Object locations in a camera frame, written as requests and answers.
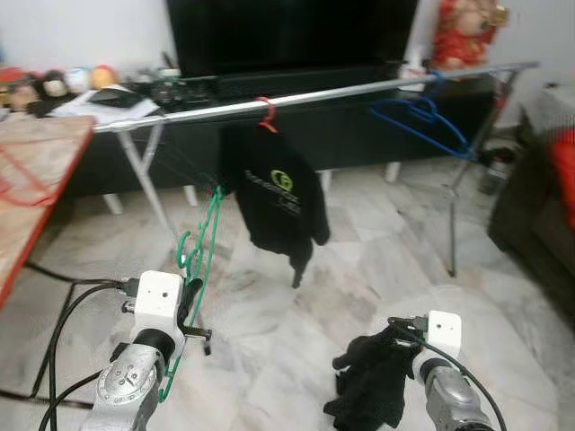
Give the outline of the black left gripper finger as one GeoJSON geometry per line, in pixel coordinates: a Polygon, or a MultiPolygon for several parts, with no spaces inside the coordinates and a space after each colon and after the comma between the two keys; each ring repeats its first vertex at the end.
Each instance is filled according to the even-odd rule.
{"type": "Polygon", "coordinates": [[[191,278],[184,284],[180,295],[180,321],[187,321],[193,304],[199,298],[199,293],[204,287],[204,280],[201,278],[191,278]]]}

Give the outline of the black shirt green logo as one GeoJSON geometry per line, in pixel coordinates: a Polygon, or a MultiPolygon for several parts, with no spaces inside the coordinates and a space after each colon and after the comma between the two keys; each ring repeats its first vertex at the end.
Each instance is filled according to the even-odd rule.
{"type": "Polygon", "coordinates": [[[399,426],[405,410],[405,384],[413,378],[418,344],[394,325],[371,336],[354,338],[336,370],[336,398],[324,403],[337,431],[379,431],[399,426]]]}

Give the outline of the green plastic hanger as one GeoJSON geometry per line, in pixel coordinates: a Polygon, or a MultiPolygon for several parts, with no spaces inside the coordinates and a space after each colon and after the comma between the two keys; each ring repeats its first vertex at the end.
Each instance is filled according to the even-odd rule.
{"type": "MultiPolygon", "coordinates": [[[[202,303],[207,282],[212,274],[213,258],[217,249],[217,229],[219,226],[219,207],[225,200],[221,186],[210,190],[207,200],[207,212],[204,219],[197,224],[196,229],[185,231],[178,237],[175,248],[177,268],[183,271],[184,284],[191,278],[204,280],[204,287],[199,298],[193,304],[192,313],[201,315],[202,303]]],[[[178,309],[178,328],[180,328],[180,309],[178,309]]]]}

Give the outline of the red plastic hanger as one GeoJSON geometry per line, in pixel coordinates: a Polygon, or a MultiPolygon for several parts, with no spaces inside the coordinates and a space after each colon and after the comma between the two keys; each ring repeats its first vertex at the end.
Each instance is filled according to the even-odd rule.
{"type": "Polygon", "coordinates": [[[18,198],[9,196],[8,192],[13,188],[11,184],[4,180],[4,178],[0,178],[0,200],[17,207],[45,207],[50,204],[54,204],[55,197],[52,194],[52,190],[42,183],[40,177],[38,177],[36,173],[26,168],[22,162],[18,161],[15,156],[9,154],[1,146],[0,159],[4,159],[11,164],[21,174],[21,176],[24,177],[26,183],[30,184],[37,192],[37,196],[34,198],[18,198]]]}
{"type": "Polygon", "coordinates": [[[255,98],[254,101],[261,102],[266,110],[264,111],[263,118],[259,120],[258,124],[259,127],[262,127],[263,130],[267,130],[270,133],[277,133],[279,132],[275,127],[274,120],[277,115],[277,108],[274,103],[270,101],[270,98],[267,97],[258,97],[255,98]]]}

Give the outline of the blue plastic hanger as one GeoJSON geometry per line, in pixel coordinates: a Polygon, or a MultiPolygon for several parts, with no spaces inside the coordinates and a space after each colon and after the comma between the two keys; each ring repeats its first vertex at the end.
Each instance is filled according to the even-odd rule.
{"type": "Polygon", "coordinates": [[[471,140],[452,120],[439,112],[435,97],[447,86],[447,79],[439,71],[431,71],[436,81],[428,83],[420,97],[375,100],[369,111],[377,119],[431,144],[449,156],[471,160],[475,155],[471,140]]]}

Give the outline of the black fonemax printed t-shirt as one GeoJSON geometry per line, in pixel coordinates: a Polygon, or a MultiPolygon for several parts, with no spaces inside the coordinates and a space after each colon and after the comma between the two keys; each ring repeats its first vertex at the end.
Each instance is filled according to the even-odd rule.
{"type": "Polygon", "coordinates": [[[282,133],[264,126],[219,129],[219,183],[235,196],[253,245],[287,256],[300,287],[314,246],[332,237],[319,173],[282,133]]]}

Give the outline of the dark grey fabric sofa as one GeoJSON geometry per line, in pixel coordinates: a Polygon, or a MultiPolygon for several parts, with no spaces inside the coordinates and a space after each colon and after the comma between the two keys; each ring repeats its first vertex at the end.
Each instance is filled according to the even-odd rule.
{"type": "Polygon", "coordinates": [[[571,84],[554,84],[523,102],[521,149],[488,229],[567,320],[575,315],[575,234],[553,151],[574,128],[574,93],[571,84]]]}

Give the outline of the black television cabinet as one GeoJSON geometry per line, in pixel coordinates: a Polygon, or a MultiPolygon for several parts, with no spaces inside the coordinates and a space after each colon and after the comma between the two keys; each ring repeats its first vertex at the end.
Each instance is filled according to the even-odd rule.
{"type": "MultiPolygon", "coordinates": [[[[435,97],[439,112],[452,120],[472,145],[484,135],[493,112],[507,95],[505,83],[493,75],[447,81],[435,97]]],[[[389,90],[358,97],[325,100],[279,108],[275,127],[316,170],[407,162],[447,153],[377,119],[369,111],[376,100],[411,98],[389,90]]],[[[158,189],[194,184],[205,186],[217,173],[219,129],[227,124],[255,126],[263,112],[241,112],[222,118],[165,124],[149,175],[158,189]]],[[[115,133],[92,136],[82,160],[66,185],[65,196],[102,196],[140,190],[135,173],[115,133]]]]}

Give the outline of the black pouch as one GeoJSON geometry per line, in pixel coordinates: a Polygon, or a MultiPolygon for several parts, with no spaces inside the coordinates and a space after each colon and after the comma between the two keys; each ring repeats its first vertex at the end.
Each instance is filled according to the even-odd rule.
{"type": "Polygon", "coordinates": [[[131,110],[140,102],[144,101],[140,94],[119,87],[108,86],[95,91],[86,100],[87,103],[99,104],[99,106],[115,108],[115,110],[131,110]]]}

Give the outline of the white paper sheets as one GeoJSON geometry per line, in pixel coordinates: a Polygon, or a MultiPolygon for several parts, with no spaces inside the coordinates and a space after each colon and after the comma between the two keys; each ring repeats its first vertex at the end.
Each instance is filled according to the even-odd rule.
{"type": "Polygon", "coordinates": [[[98,126],[102,124],[118,122],[118,120],[131,120],[147,118],[149,114],[159,110],[159,106],[152,102],[151,99],[145,98],[143,102],[131,108],[131,110],[115,110],[115,108],[99,106],[99,104],[87,103],[86,100],[94,94],[95,91],[91,90],[77,98],[60,104],[60,106],[49,112],[51,118],[94,118],[98,126]]]}

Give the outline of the orange round toy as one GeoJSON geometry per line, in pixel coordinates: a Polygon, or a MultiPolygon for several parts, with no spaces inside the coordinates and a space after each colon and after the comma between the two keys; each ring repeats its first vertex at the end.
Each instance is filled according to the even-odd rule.
{"type": "Polygon", "coordinates": [[[110,66],[101,65],[95,66],[91,70],[91,86],[92,89],[104,89],[110,85],[118,82],[118,74],[110,66]]]}

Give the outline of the white round toy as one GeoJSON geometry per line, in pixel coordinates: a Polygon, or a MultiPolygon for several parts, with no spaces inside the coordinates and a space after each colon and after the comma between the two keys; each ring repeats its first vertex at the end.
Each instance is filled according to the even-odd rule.
{"type": "Polygon", "coordinates": [[[71,94],[81,94],[91,90],[91,71],[87,68],[71,68],[65,73],[66,87],[71,94]]]}

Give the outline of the silver metal clothes rack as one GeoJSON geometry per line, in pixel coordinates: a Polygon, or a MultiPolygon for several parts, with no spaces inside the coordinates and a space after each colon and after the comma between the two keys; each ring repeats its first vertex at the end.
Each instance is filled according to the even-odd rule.
{"type": "MultiPolygon", "coordinates": [[[[518,62],[459,71],[444,71],[442,75],[447,79],[447,81],[463,81],[465,78],[475,78],[480,77],[480,75],[493,75],[493,77],[497,77],[505,83],[507,90],[506,99],[504,103],[502,103],[502,106],[493,112],[490,124],[488,128],[486,128],[486,132],[480,139],[478,139],[477,144],[472,145],[473,148],[478,148],[478,146],[480,146],[480,144],[491,135],[494,122],[496,122],[500,117],[500,113],[504,110],[506,102],[509,101],[510,97],[512,97],[515,82],[518,80],[521,73],[526,70],[538,68],[538,66],[537,62],[518,62]]],[[[349,87],[341,87],[341,89],[287,95],[287,97],[272,98],[270,101],[274,103],[277,110],[279,110],[279,108],[292,107],[297,104],[358,97],[363,94],[399,90],[399,87],[402,85],[415,83],[428,84],[434,81],[436,81],[434,75],[424,75],[424,77],[406,79],[406,81],[403,79],[395,79],[395,81],[358,84],[349,87]]],[[[151,168],[153,159],[155,158],[156,148],[159,146],[162,128],[164,128],[165,124],[176,124],[186,122],[186,120],[222,118],[222,116],[241,114],[241,112],[252,112],[256,110],[262,111],[264,114],[266,107],[264,107],[261,102],[256,101],[221,104],[221,106],[201,108],[201,110],[167,112],[167,114],[156,114],[141,119],[118,120],[118,122],[97,126],[94,134],[115,133],[115,135],[118,136],[120,146],[122,146],[123,152],[127,156],[131,170],[137,177],[141,188],[140,190],[143,190],[148,204],[151,206],[153,214],[155,214],[156,221],[159,222],[161,226],[165,227],[172,237],[177,237],[177,235],[180,234],[180,231],[178,231],[176,227],[173,226],[172,221],[170,221],[167,210],[165,210],[164,204],[162,204],[159,197],[159,189],[155,187],[151,175],[149,175],[149,168],[151,168]]]]}

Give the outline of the black round toy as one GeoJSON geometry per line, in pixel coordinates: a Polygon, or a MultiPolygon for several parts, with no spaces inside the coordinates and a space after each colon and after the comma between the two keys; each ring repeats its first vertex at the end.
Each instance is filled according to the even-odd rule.
{"type": "Polygon", "coordinates": [[[66,75],[61,70],[50,70],[40,78],[40,93],[45,99],[68,97],[71,94],[66,75]]]}

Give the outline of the black flat television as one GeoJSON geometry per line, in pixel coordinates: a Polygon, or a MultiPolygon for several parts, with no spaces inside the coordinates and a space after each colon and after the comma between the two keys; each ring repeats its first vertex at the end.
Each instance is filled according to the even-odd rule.
{"type": "Polygon", "coordinates": [[[185,75],[366,68],[403,60],[420,0],[167,0],[185,75]]]}

